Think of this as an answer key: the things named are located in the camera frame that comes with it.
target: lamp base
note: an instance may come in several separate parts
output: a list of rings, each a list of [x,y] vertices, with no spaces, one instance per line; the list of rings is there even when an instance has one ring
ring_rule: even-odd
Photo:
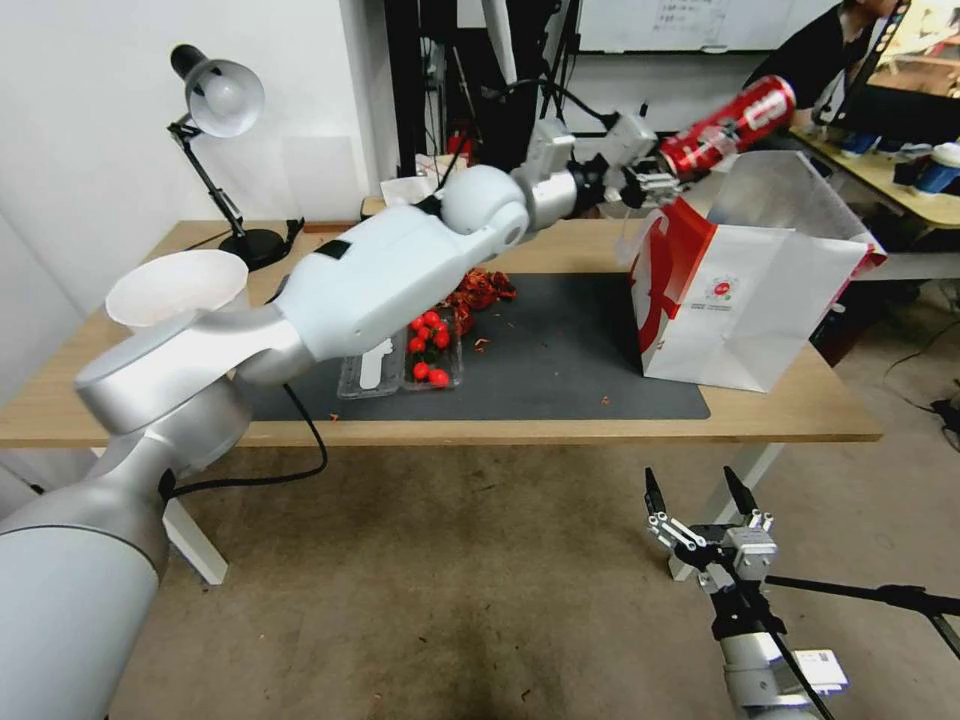
[[[283,260],[293,246],[273,230],[244,230],[244,237],[231,235],[222,243],[220,249],[232,253],[243,260],[250,271],[259,270],[267,265]]]

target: cup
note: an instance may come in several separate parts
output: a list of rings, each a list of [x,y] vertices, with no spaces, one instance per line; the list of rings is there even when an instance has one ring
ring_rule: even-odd
[[[189,310],[243,310],[248,274],[243,260],[222,250],[164,255],[120,278],[105,309],[135,333]]]
[[[851,133],[840,152],[847,157],[860,157],[869,152],[879,139],[880,136],[875,133]]]
[[[913,184],[913,190],[920,195],[936,195],[946,190],[958,176],[960,176],[960,144],[937,145],[930,156],[930,162]]]

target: red can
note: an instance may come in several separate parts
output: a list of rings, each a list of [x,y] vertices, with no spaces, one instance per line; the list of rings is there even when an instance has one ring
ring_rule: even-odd
[[[765,138],[789,121],[796,107],[787,81],[768,75],[706,120],[664,140],[660,156],[678,178],[693,177]]]

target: gray floor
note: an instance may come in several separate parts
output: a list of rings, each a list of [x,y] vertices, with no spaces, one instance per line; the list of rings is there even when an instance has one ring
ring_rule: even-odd
[[[879,386],[950,319],[931,292],[840,366],[887,434],[786,450],[758,493],[777,516],[781,574],[960,596],[960,455],[935,418]],[[943,397],[958,351],[960,329],[892,382]],[[709,601],[667,578],[642,531],[642,468],[689,517],[733,452],[335,450],[319,479],[192,496],[227,583],[207,588],[172,558],[111,717],[730,718]],[[237,451],[216,470],[313,459]],[[960,664],[922,619],[770,597],[795,647],[840,657],[852,688],[831,701],[838,718],[957,716]]]

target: whiteboard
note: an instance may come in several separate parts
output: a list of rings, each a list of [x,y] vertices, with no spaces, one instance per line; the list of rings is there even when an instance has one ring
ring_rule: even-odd
[[[584,52],[773,50],[839,0],[583,0]]]

